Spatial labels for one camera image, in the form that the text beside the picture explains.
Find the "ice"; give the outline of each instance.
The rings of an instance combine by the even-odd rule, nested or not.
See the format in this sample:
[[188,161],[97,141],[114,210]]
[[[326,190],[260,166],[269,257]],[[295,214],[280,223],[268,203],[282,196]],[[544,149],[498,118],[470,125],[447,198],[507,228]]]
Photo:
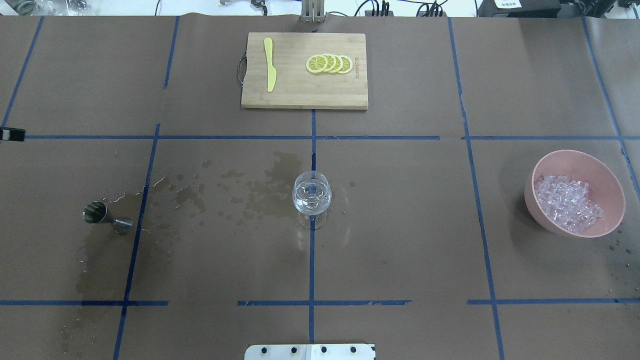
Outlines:
[[583,233],[604,215],[602,208],[587,198],[589,183],[569,175],[547,174],[533,187],[542,211],[571,233]]

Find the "cutting board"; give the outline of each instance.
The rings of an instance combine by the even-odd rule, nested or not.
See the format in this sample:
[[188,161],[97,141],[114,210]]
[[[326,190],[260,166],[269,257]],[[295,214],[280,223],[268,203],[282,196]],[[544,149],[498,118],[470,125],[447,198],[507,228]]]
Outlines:
[[[267,92],[264,39],[273,39],[273,66],[278,71],[272,92]],[[311,74],[307,59],[316,54],[339,54],[353,59],[347,74]],[[243,108],[341,109],[369,107],[367,46],[364,34],[249,33]]]

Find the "bowl rim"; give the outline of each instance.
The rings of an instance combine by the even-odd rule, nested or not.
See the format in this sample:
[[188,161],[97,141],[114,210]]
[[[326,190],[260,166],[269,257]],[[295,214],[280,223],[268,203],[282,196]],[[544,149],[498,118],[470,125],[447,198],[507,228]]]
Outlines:
[[[535,173],[536,173],[536,169],[538,168],[538,165],[540,165],[540,163],[546,159],[548,156],[551,156],[557,152],[578,152],[579,154],[582,155],[586,155],[589,158],[599,162],[601,165],[603,165],[607,171],[609,171],[609,173],[611,173],[611,175],[613,175],[613,178],[616,180],[616,184],[618,185],[618,189],[620,189],[620,193],[622,193],[622,215],[620,216],[620,218],[618,219],[618,222],[616,223],[615,226],[612,226],[611,229],[609,231],[607,231],[604,234],[597,234],[597,235],[582,235],[582,234],[576,234],[576,233],[572,233],[571,231],[565,230],[562,227],[558,226],[543,210],[542,207],[540,206],[540,203],[538,202],[538,199],[536,198],[536,191],[534,189],[534,185],[535,185]],[[586,152],[582,152],[582,151],[578,151],[578,150],[572,150],[572,149],[561,149],[561,150],[556,150],[556,151],[552,151],[550,153],[548,153],[547,155],[544,155],[540,160],[538,160],[538,162],[536,163],[536,166],[533,167],[533,170],[531,171],[531,188],[529,189],[530,191],[533,192],[534,196],[533,199],[536,201],[536,206],[538,207],[540,213],[542,213],[545,218],[547,218],[547,220],[549,220],[551,222],[551,224],[553,224],[553,226],[560,230],[561,232],[563,232],[564,234],[570,235],[570,236],[577,236],[579,238],[585,238],[585,239],[591,239],[591,238],[599,238],[601,236],[605,236],[607,234],[610,234],[611,232],[613,232],[615,229],[618,228],[618,226],[620,226],[620,224],[622,223],[622,219],[625,217],[625,213],[627,212],[627,199],[625,198],[625,192],[622,188],[622,185],[620,185],[620,180],[618,180],[618,177],[616,176],[616,174],[613,173],[613,171],[611,171],[611,169],[609,169],[609,167],[607,165],[605,165],[605,163],[603,163],[602,161],[598,160],[597,158],[595,158],[592,155],[587,154]]]

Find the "jigger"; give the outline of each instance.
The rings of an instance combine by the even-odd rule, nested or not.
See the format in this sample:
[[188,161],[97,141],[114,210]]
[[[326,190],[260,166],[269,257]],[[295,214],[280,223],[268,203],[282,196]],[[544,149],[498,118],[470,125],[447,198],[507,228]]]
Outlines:
[[120,235],[126,234],[133,226],[133,221],[130,218],[112,217],[107,210],[107,206],[102,201],[94,201],[85,206],[82,218],[89,224],[109,222]]

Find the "pink bowl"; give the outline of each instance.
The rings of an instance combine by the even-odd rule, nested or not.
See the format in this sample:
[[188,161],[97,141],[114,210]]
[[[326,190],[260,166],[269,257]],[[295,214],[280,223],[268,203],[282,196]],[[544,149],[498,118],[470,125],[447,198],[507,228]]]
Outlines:
[[[587,197],[604,211],[602,218],[589,226],[582,234],[574,234],[556,225],[538,204],[533,185],[547,174],[569,175],[574,180],[589,183]],[[625,194],[616,176],[600,160],[575,150],[558,150],[545,155],[536,164],[527,179],[524,190],[527,208],[545,229],[572,238],[597,238],[614,231],[625,216]]]

